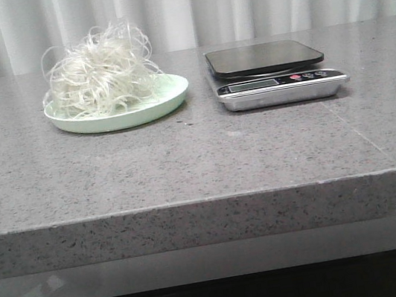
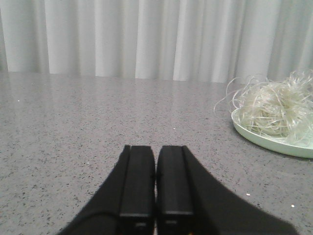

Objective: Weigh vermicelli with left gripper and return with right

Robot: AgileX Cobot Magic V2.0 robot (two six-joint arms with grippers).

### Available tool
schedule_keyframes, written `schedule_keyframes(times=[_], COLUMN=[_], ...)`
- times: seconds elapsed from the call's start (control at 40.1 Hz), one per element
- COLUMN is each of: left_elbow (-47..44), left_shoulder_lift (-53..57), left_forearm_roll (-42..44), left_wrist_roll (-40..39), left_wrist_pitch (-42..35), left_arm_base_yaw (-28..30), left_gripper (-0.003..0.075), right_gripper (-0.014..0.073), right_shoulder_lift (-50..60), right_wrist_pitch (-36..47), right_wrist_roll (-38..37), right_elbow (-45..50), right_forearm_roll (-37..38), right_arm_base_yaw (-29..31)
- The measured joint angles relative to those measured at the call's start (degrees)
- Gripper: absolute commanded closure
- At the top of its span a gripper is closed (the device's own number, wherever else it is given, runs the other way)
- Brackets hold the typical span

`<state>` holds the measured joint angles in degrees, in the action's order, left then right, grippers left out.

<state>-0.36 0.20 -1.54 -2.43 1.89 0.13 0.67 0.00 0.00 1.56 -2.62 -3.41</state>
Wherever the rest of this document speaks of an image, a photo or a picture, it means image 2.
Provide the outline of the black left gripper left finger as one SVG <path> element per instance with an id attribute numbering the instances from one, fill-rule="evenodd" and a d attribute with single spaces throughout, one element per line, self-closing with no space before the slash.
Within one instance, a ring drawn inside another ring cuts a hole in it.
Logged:
<path id="1" fill-rule="evenodd" d="M 155 159 L 149 146 L 126 145 L 107 179 L 62 235 L 152 235 Z"/>

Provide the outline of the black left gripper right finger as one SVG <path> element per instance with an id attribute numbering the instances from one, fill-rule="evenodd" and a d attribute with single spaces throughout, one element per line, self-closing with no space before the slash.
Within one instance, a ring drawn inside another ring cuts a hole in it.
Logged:
<path id="1" fill-rule="evenodd" d="M 157 162 L 159 235 L 295 235 L 290 223 L 243 200 L 186 146 L 163 146 Z"/>

